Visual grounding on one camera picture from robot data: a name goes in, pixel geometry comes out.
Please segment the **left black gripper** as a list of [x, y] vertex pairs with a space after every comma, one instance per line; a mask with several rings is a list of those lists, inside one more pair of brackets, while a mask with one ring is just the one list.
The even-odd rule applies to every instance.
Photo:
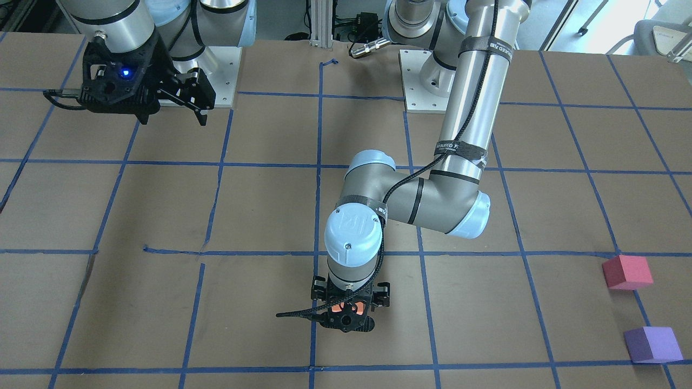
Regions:
[[[321, 276], [313, 277], [311, 299], [322, 300], [330, 303], [346, 296], [349, 290], [339, 289], [332, 281]], [[390, 306], [390, 283], [382, 281], [376, 286], [368, 286], [365, 290], [356, 294], [346, 302], [333, 305], [325, 312], [311, 315], [311, 321], [319, 323], [328, 329], [337, 329], [343, 332], [359, 331], [370, 332], [375, 327], [373, 318], [368, 316], [368, 310], [374, 311], [377, 307]]]

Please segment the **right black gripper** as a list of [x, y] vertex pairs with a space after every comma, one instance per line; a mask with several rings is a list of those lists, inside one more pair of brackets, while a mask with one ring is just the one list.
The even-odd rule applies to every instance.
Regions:
[[86, 45], [81, 106], [94, 113], [134, 114], [146, 125], [161, 107], [159, 98], [192, 110], [205, 126], [217, 94], [203, 69], [178, 73], [158, 33], [129, 52], [109, 51], [101, 36]]

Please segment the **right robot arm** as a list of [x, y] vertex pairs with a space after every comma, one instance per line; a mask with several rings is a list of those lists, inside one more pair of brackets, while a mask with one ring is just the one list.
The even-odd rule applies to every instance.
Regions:
[[77, 89], [47, 89], [51, 104], [72, 111], [131, 114], [148, 123], [163, 101], [190, 109], [205, 126], [225, 103], [227, 72], [214, 47], [256, 39], [255, 1], [62, 1], [88, 37]]

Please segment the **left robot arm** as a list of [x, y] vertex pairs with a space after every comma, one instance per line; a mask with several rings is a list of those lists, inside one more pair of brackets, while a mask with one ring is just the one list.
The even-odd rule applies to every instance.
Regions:
[[390, 284], [377, 285], [389, 219], [474, 239], [491, 200], [479, 190], [495, 116], [530, 1], [390, 1], [383, 34], [429, 49], [426, 89], [448, 97], [434, 160], [405, 175], [378, 150], [357, 153], [324, 232], [329, 274], [314, 276], [322, 303], [292, 316], [328, 329], [369, 332], [370, 310], [390, 305]]

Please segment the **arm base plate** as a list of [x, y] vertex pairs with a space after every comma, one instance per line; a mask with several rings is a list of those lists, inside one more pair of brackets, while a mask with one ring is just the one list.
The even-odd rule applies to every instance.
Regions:
[[173, 64], [182, 73], [192, 68], [203, 69], [216, 94], [214, 108], [232, 108], [243, 51], [235, 46], [206, 46], [197, 57], [189, 60], [175, 57]]
[[455, 70], [440, 65], [433, 51], [413, 49], [400, 50], [400, 67], [406, 111], [445, 113]]

